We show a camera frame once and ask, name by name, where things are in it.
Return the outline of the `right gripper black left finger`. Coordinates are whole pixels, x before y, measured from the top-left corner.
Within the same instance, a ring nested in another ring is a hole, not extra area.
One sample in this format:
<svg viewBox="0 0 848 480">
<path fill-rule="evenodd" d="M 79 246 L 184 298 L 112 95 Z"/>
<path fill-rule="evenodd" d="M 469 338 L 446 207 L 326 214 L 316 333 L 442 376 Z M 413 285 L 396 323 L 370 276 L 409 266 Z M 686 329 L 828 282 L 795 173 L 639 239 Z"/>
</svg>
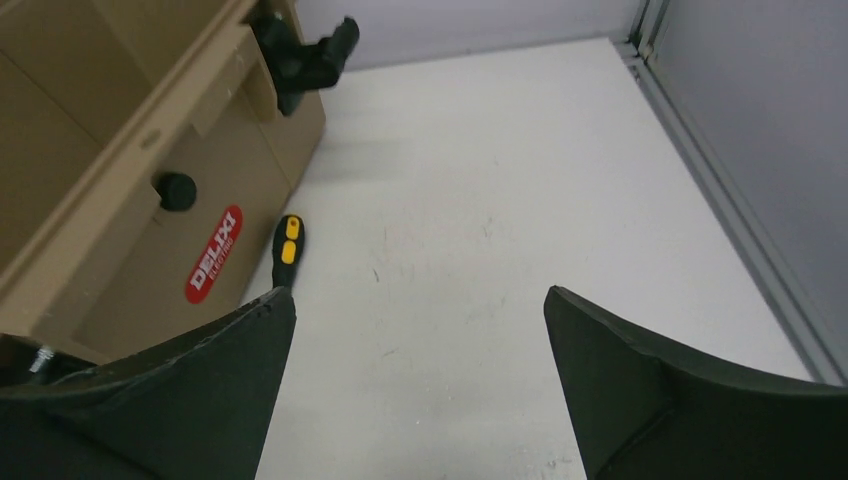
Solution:
<svg viewBox="0 0 848 480">
<path fill-rule="evenodd" d="M 296 326 L 276 288 L 197 329 L 1 391 L 5 479 L 251 479 Z"/>
</svg>

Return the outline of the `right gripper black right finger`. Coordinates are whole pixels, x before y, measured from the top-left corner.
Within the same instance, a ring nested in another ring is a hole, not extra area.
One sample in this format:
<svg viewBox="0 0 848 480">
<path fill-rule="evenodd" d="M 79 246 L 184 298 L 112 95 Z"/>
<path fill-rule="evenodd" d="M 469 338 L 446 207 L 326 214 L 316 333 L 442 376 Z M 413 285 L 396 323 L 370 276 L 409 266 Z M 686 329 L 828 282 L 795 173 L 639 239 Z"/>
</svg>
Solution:
<svg viewBox="0 0 848 480">
<path fill-rule="evenodd" d="M 590 479 L 843 479 L 847 391 L 739 365 L 550 288 L 544 317 Z"/>
</svg>

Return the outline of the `black yellow screwdriver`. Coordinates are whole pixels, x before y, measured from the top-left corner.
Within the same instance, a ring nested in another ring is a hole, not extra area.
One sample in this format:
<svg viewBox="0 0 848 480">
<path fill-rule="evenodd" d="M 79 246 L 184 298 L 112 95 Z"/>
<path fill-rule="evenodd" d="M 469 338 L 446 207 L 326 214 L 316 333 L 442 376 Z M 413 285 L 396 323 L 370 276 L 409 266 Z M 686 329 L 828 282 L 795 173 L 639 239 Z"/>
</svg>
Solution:
<svg viewBox="0 0 848 480">
<path fill-rule="evenodd" d="M 293 288 L 305 242 L 306 229 L 303 219 L 293 214 L 283 216 L 277 224 L 271 244 L 273 288 Z"/>
</svg>

